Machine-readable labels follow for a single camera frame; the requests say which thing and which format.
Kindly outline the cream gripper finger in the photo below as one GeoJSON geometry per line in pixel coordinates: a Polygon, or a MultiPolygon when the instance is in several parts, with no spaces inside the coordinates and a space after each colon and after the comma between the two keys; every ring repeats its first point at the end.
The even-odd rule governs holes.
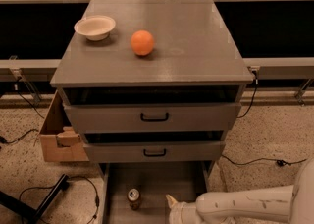
{"type": "Polygon", "coordinates": [[[166,200],[170,208],[174,208],[178,204],[178,201],[171,195],[166,195],[166,200]]]}

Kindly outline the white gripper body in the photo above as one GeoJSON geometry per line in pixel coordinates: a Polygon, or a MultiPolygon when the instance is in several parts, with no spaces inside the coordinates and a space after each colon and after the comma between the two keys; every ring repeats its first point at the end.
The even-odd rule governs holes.
{"type": "Polygon", "coordinates": [[[194,203],[170,202],[170,224],[199,224],[199,216],[194,203]]]}

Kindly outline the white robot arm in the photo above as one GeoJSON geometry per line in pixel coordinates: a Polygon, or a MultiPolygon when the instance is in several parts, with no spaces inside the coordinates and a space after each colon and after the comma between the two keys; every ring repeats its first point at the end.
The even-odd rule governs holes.
{"type": "Polygon", "coordinates": [[[230,224],[232,217],[314,224],[314,159],[300,167],[291,186],[205,193],[192,203],[166,199],[170,224],[230,224]]]}

